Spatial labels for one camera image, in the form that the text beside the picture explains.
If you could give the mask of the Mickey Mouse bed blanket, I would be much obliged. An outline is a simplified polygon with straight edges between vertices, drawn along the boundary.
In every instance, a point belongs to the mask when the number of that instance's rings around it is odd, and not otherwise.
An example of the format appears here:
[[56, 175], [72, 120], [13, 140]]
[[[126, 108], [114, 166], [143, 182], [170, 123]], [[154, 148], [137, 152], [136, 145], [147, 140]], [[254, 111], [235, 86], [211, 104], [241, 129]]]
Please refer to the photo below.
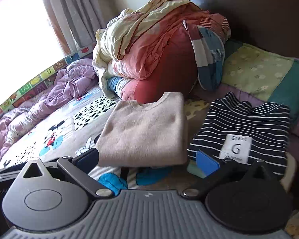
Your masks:
[[[94, 87], [80, 99], [74, 99], [38, 123], [22, 138], [15, 142], [0, 160], [0, 169], [16, 166], [38, 157], [50, 161], [57, 157], [77, 157], [93, 148], [104, 128], [108, 117], [116, 107], [119, 98], [113, 100]], [[198, 181], [202, 174], [195, 176], [186, 166], [168, 169], [168, 174], [154, 184], [142, 185], [137, 182], [137, 169], [98, 167], [93, 165], [89, 175], [94, 179], [102, 175], [121, 177], [129, 189], [184, 189]]]

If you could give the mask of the cream yellow blanket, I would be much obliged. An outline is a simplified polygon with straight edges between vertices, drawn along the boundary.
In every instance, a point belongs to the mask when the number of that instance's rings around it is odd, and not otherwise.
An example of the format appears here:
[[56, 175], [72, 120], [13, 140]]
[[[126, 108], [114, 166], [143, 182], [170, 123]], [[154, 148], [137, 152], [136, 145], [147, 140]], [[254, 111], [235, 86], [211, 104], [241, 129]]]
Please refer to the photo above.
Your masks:
[[123, 10], [108, 22], [106, 28], [96, 31], [92, 65], [99, 77], [99, 87], [107, 98], [114, 98], [114, 93], [107, 88], [108, 63], [122, 60], [142, 34], [170, 12], [188, 3], [189, 0], [150, 0], [137, 10]]

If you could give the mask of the window with wooden frame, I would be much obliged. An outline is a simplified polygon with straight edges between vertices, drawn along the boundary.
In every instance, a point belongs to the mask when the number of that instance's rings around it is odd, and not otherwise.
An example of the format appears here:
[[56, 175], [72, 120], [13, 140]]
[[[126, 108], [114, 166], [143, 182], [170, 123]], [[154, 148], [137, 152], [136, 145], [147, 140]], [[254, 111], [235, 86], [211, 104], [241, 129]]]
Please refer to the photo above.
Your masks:
[[49, 0], [0, 0], [0, 105], [70, 52]]

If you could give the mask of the black white striped garment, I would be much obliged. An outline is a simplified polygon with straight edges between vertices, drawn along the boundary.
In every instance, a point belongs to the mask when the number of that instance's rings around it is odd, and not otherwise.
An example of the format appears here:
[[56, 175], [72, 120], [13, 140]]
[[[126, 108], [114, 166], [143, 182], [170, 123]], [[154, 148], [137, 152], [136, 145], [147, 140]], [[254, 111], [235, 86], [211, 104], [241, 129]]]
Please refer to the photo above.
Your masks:
[[188, 144], [188, 156], [195, 160], [197, 152], [202, 151], [245, 166], [263, 160], [281, 180], [287, 168], [290, 122], [286, 105], [263, 103], [253, 107], [228, 92], [210, 103], [203, 125]]

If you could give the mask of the purple crumpled duvet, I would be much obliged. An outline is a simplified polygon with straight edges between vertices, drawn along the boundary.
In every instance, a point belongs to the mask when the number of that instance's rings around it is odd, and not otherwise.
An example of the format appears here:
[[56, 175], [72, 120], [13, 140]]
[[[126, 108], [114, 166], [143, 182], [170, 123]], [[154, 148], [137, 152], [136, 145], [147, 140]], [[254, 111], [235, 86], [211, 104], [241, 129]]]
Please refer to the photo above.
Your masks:
[[0, 120], [0, 161], [39, 122], [72, 99], [82, 97], [97, 80], [92, 59], [79, 59], [58, 71], [51, 87], [4, 114]]

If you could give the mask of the beige pink sweater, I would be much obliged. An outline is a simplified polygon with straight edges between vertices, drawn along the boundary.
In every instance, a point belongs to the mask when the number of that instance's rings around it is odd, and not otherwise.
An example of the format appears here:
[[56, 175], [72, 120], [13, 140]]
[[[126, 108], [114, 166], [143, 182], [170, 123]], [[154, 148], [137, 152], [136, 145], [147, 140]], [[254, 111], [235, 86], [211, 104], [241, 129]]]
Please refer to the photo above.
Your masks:
[[96, 142], [98, 166], [164, 167], [187, 161], [184, 96], [165, 92], [148, 104], [119, 101]]

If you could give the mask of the pink red folded quilt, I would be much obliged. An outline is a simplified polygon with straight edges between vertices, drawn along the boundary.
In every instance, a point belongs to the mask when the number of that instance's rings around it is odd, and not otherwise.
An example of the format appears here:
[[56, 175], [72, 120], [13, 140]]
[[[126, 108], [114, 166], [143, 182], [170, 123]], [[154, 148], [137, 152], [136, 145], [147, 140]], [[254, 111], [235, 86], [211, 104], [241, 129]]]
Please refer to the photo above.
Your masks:
[[227, 18], [192, 3], [173, 9], [150, 27], [120, 61], [110, 61], [105, 90], [110, 96], [140, 103], [164, 92], [188, 95], [196, 83], [218, 88], [231, 30]]

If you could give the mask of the grey curtain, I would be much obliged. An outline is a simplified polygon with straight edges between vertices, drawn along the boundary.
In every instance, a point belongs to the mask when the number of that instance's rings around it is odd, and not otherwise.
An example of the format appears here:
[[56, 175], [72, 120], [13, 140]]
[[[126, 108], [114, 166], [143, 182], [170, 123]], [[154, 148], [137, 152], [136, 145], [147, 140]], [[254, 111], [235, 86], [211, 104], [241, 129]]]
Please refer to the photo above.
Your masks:
[[66, 55], [95, 42], [95, 33], [115, 16], [111, 0], [43, 0]]

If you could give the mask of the colourful alphabet play mat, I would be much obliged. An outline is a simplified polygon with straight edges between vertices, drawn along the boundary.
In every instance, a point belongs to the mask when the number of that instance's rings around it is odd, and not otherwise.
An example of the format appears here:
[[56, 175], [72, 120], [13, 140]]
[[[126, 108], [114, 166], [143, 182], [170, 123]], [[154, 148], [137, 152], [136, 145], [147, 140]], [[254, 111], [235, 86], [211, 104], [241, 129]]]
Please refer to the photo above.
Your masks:
[[92, 56], [95, 46], [96, 42], [89, 44], [88, 46], [85, 46], [74, 53], [71, 53], [70, 55], [67, 55], [65, 58], [45, 69], [36, 77], [24, 84], [21, 88], [16, 90], [0, 105], [0, 119], [5, 113], [15, 109], [16, 107], [19, 107], [23, 102], [33, 98], [40, 92], [52, 86], [55, 77], [60, 70], [65, 69], [74, 61]]

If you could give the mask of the dark wooden headboard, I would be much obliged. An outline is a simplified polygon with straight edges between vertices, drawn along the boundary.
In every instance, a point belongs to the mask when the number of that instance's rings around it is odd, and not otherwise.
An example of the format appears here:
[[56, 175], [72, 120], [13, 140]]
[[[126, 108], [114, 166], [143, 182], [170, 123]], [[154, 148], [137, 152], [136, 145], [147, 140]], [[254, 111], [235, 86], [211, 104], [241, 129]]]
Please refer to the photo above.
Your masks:
[[299, 58], [299, 0], [190, 0], [227, 18], [231, 38]]

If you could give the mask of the patchwork green pillow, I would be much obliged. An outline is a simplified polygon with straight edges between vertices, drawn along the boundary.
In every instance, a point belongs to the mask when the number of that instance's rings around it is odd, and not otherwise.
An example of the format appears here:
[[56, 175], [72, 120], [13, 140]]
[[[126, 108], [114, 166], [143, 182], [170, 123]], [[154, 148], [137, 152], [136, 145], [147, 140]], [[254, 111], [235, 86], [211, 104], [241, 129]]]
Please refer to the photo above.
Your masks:
[[264, 101], [286, 105], [299, 121], [299, 59], [246, 43], [225, 44], [222, 82]]

